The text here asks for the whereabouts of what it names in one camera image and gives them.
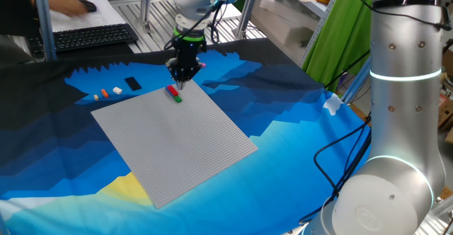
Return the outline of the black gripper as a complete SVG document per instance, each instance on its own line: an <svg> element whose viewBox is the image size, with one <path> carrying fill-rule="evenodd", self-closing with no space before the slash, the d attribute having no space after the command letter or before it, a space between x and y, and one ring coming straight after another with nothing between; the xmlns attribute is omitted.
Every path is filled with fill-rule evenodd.
<svg viewBox="0 0 453 235"><path fill-rule="evenodd" d="M177 89L182 90L187 82L204 68L203 63L197 59L197 55L206 51L207 44L204 38L194 40L176 38L172 44L176 51L176 58L170 58L166 62L166 67Z"/></svg>

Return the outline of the person's bare hand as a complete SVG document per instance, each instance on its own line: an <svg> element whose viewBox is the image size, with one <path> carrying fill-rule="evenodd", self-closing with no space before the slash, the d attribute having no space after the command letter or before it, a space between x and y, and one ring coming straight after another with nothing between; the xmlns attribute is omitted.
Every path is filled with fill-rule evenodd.
<svg viewBox="0 0 453 235"><path fill-rule="evenodd" d="M81 16L88 13L87 8L79 0L48 0L50 9L66 16Z"/></svg>

